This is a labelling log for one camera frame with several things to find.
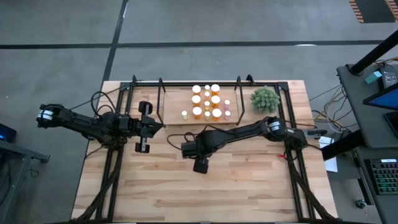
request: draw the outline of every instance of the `wire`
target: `wire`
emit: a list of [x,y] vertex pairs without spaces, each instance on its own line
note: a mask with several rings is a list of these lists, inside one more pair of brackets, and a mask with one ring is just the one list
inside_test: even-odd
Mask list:
[[335,128],[333,128],[333,127],[330,125],[329,116],[328,116],[328,108],[329,108],[329,106],[331,105],[331,102],[336,98],[336,96],[334,97],[335,94],[333,94],[333,96],[331,97],[329,103],[328,103],[327,106],[325,107],[324,112],[325,112],[325,114],[326,114],[326,118],[328,119],[328,125],[329,125],[329,127],[330,127],[332,130],[334,130],[334,132],[340,133],[341,131],[337,131]]
[[391,62],[394,62],[394,61],[398,61],[398,57],[392,57],[392,58],[385,59],[385,60],[380,59],[380,60],[374,61],[373,63],[375,63],[376,65],[385,66],[385,65],[387,65],[387,64],[389,64]]
[[282,121],[288,122],[290,124],[296,124],[296,125],[310,126],[310,127],[318,128],[316,125],[313,125],[313,124],[300,124],[300,123],[296,123],[296,122],[293,122],[293,121],[287,121],[287,120],[282,120]]
[[314,145],[312,145],[312,144],[308,144],[308,143],[307,143],[307,146],[310,146],[310,147],[313,147],[313,148],[315,148],[315,149],[319,149],[319,150],[321,150],[321,151],[322,151],[322,149],[321,149],[321,148],[319,148],[318,146],[314,146]]
[[340,108],[339,108],[338,110],[335,111],[335,113],[334,113],[334,115],[333,115],[333,118],[332,118],[333,121],[334,121],[335,118],[336,118],[337,112],[339,112],[339,111],[341,111],[341,109],[343,109],[343,106],[344,106],[344,104],[346,103],[346,101],[347,101],[347,97],[344,99],[343,104],[341,104]]
[[89,154],[86,155],[85,159],[87,159],[87,157],[88,157],[89,155],[91,155],[92,153],[94,153],[94,152],[96,152],[96,151],[98,151],[98,150],[100,150],[100,149],[102,149],[102,148],[103,148],[103,146],[101,146],[101,147],[95,149],[94,151],[90,152]]
[[187,135],[191,135],[191,136],[193,137],[193,140],[195,141],[195,140],[196,140],[196,136],[199,135],[199,134],[201,134],[202,132],[206,131],[206,128],[207,128],[207,127],[212,127],[212,128],[217,129],[217,130],[219,130],[219,131],[221,131],[221,130],[222,130],[222,131],[225,131],[225,130],[223,130],[223,129],[216,128],[216,127],[214,127],[214,126],[208,124],[208,125],[205,126],[205,128],[203,128],[203,130],[202,130],[201,132],[199,132],[199,133],[197,133],[197,134],[193,134],[193,133],[191,133],[191,132],[187,132],[187,133],[185,133],[185,134],[171,134],[171,135],[167,136],[167,138],[166,138],[167,143],[169,143],[169,144],[170,144],[171,146],[173,146],[174,148],[176,148],[176,149],[178,149],[178,150],[181,150],[180,147],[177,147],[177,146],[175,146],[174,144],[172,144],[172,143],[170,142],[170,140],[169,140],[170,137],[172,137],[172,136],[184,136],[184,139],[186,140],[186,142],[190,142],[190,141],[187,139]]
[[344,114],[342,117],[336,119],[335,121],[339,121],[341,119],[343,119],[345,116],[349,115],[353,110],[351,109],[349,112],[347,112],[346,114]]
[[[124,87],[127,87],[127,86],[129,86],[130,84],[131,84],[131,83],[125,84],[125,85],[123,85],[123,86],[120,86],[119,88],[116,88],[116,89],[114,89],[114,90],[111,90],[111,91],[107,92],[106,94],[113,93],[114,91],[119,90],[119,89],[124,88]],[[99,96],[97,96],[96,98],[90,99],[90,100],[88,100],[88,101],[86,101],[86,102],[84,102],[84,103],[81,103],[81,104],[77,105],[77,106],[71,107],[70,110],[73,110],[73,109],[76,109],[76,108],[78,108],[78,107],[81,107],[81,106],[83,106],[83,105],[85,105],[85,104],[91,102],[92,100],[97,100],[98,98],[101,98],[102,96],[103,96],[103,95],[99,95]]]
[[112,111],[112,113],[113,113],[113,109],[112,109],[112,107],[111,107],[110,105],[102,105],[102,106],[100,106],[100,107],[97,109],[97,112],[99,112],[100,109],[105,108],[105,107],[111,109],[111,111]]
[[337,90],[335,91],[335,93],[331,96],[330,101],[327,102],[327,103],[323,106],[323,111],[322,111],[322,113],[324,113],[324,112],[326,111],[326,109],[327,109],[332,103],[338,102],[338,101],[334,101],[335,98],[337,98],[337,96],[339,96],[340,94],[342,94],[342,92],[340,92],[339,94],[336,95],[336,93],[338,92],[338,90],[339,90],[339,89],[337,89]]
[[314,100],[314,99],[316,99],[316,98],[318,98],[319,96],[324,95],[325,93],[328,93],[328,92],[334,90],[335,88],[337,88],[337,87],[339,87],[339,86],[341,86],[341,84],[339,84],[339,85],[337,85],[337,86],[335,86],[335,87],[333,87],[333,88],[331,88],[331,89],[329,89],[329,90],[327,90],[327,91],[324,91],[323,93],[319,94],[319,95],[316,96],[316,97],[311,98],[310,101],[311,101],[311,100]]
[[98,93],[103,94],[103,96],[107,97],[107,99],[111,103],[113,109],[116,111],[116,107],[114,106],[114,104],[113,104],[111,98],[108,96],[108,94],[104,93],[102,91],[96,91],[95,93],[92,94],[91,100],[90,100],[91,109],[93,109],[94,114],[97,115],[99,118],[102,118],[102,116],[100,114],[98,114],[98,111],[95,110],[95,107],[94,107],[94,96],[97,95]]

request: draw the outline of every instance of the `desk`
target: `desk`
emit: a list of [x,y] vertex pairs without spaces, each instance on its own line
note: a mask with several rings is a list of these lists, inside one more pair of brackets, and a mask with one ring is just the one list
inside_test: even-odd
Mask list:
[[[109,92],[119,85],[120,82],[104,82],[102,91]],[[251,109],[250,95],[257,88],[243,88],[246,112],[240,126],[264,117],[254,114]],[[304,82],[289,81],[289,89],[296,122],[313,124]],[[117,93],[109,96],[115,103]],[[157,88],[134,88],[132,117],[138,117],[137,107],[141,100],[156,105]],[[107,102],[102,97],[99,106],[104,103]],[[235,125],[218,127],[228,129]],[[198,133],[202,129],[203,125],[167,126],[153,139],[148,139],[151,146],[149,154],[134,152],[134,143],[139,138],[128,140],[124,147],[114,222],[297,221],[287,163],[277,157],[284,152],[283,143],[254,137],[228,144],[210,158],[209,171],[203,175],[193,172],[194,161],[182,159],[181,152],[166,141],[169,134]],[[179,137],[172,139],[177,145],[183,141]],[[317,144],[316,140],[309,140],[309,143]],[[99,144],[91,142],[87,153],[97,148]],[[303,150],[303,157],[310,188],[328,212],[336,217],[321,152],[308,147]],[[106,149],[101,149],[86,159],[72,218],[81,215],[98,193],[105,158]],[[304,214],[307,214],[303,193],[300,197]],[[108,211],[108,200],[105,199],[104,214]]]
[[353,109],[360,130],[323,148],[324,159],[354,150],[361,178],[358,179],[365,201],[375,204],[383,223],[396,223],[398,195],[378,196],[364,164],[364,159],[386,159],[398,157],[398,138],[388,126],[383,114],[392,110],[363,105],[363,100],[379,91],[377,82],[368,85],[364,79],[378,67],[369,66],[360,77],[352,75],[346,66],[338,67],[338,77]]
[[377,82],[367,84],[364,79],[378,67],[370,66],[364,71],[364,75],[357,77],[352,75],[346,66],[337,68],[338,77],[343,85],[347,99],[353,109],[360,130],[348,135],[342,141],[337,141],[323,149],[325,160],[338,154],[354,149],[357,146],[370,147],[372,149],[398,148],[398,138],[391,131],[383,115],[392,110],[363,105],[363,100],[379,92]]

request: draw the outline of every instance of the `keyboard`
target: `keyboard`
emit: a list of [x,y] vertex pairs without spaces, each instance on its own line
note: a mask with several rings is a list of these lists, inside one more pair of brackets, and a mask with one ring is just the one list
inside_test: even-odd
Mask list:
[[398,194],[398,159],[366,159],[378,195]]

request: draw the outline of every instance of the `wooden board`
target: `wooden board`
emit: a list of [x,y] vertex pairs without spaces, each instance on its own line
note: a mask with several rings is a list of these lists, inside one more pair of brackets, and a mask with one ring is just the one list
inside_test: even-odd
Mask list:
[[[103,91],[111,91],[119,87],[119,84],[120,82],[105,82]],[[289,81],[289,88],[296,122],[313,124],[304,82]],[[251,110],[250,94],[255,89],[243,88],[246,112],[240,126],[265,116],[254,114]],[[116,102],[117,93],[110,94],[110,97]],[[134,89],[131,114],[135,117],[139,115],[137,107],[140,100],[156,105],[157,87]],[[107,100],[101,98],[99,105],[105,103],[108,104]],[[285,117],[288,118],[284,92],[282,105]],[[217,126],[224,129],[235,127],[233,124]],[[148,140],[150,154],[135,153],[134,144],[139,138],[129,139],[124,147],[114,222],[297,221],[287,163],[277,157],[284,151],[283,143],[255,137],[228,144],[213,154],[209,172],[203,175],[193,172],[193,160],[182,159],[181,152],[166,141],[169,134],[187,131],[198,133],[203,127],[204,125],[187,125],[161,129],[155,138]],[[176,145],[184,142],[183,137],[170,140]],[[318,145],[316,140],[308,142]],[[91,142],[87,153],[98,147],[97,142]],[[321,152],[308,147],[303,150],[303,156],[311,190],[326,210],[336,217]],[[81,215],[98,193],[105,159],[105,149],[86,159],[72,217]],[[308,217],[301,190],[300,197],[304,216]],[[108,201],[109,197],[106,198],[104,215],[108,211]]]
[[[200,108],[202,109],[201,119],[195,119],[193,117],[192,109],[192,88],[181,87],[181,88],[166,88],[165,100],[164,100],[164,111],[163,111],[163,122],[166,125],[187,125],[187,124],[233,124],[237,123],[239,115],[242,110],[238,110],[237,97],[240,97],[240,92],[235,91],[234,87],[223,87],[220,89],[219,97],[221,102],[218,109],[223,113],[219,121],[213,121],[212,118],[209,120],[205,119],[205,93],[201,92]],[[228,110],[231,112],[231,116],[228,120],[224,119],[224,100],[229,100],[230,105]],[[182,119],[181,112],[188,112],[188,119]]]

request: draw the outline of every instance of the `computer monitor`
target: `computer monitor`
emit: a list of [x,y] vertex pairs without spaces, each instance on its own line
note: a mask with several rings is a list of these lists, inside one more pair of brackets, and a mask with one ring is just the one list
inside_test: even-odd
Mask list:
[[398,110],[398,83],[363,100],[364,105]]

